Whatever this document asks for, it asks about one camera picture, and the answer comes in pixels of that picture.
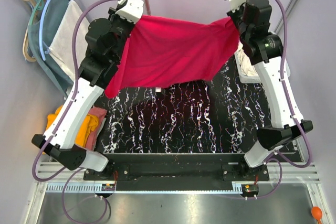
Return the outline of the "red t shirt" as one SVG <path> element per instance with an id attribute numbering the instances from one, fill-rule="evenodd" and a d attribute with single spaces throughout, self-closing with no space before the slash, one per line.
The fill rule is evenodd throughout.
<path id="1" fill-rule="evenodd" d="M 107 98 L 123 88 L 167 88 L 211 81 L 238 48 L 239 33 L 227 17 L 210 24 L 143 16 L 125 43 Z"/>

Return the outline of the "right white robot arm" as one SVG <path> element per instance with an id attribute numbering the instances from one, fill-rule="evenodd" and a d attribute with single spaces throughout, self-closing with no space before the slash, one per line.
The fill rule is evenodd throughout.
<path id="1" fill-rule="evenodd" d="M 244 155 L 249 168 L 265 164 L 288 143 L 313 129 L 312 121 L 304 120 L 291 90 L 283 45 L 279 36 L 269 31 L 272 7 L 269 0 L 228 0 L 227 15 L 239 31 L 244 53 L 259 75 L 271 113 L 271 125 L 257 130 L 257 142 Z"/>

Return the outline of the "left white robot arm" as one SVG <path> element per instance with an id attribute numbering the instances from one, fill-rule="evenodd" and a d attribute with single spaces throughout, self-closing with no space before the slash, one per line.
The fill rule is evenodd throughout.
<path id="1" fill-rule="evenodd" d="M 75 82 L 54 123 L 33 136 L 32 143 L 65 168 L 85 168 L 102 172 L 108 165 L 103 154 L 75 144 L 76 135 L 89 110 L 117 73 L 125 43 L 143 8 L 124 6 L 109 9 L 108 18 L 95 19 L 88 26 L 86 56 L 75 67 Z"/>

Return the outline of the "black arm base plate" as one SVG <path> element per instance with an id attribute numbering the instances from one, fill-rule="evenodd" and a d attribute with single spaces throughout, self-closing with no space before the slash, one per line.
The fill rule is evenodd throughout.
<path id="1" fill-rule="evenodd" d="M 89 169 L 84 180 L 117 180 L 117 192 L 225 193 L 234 182 L 267 182 L 267 166 L 250 168 L 242 154 L 108 154 L 102 173 Z"/>

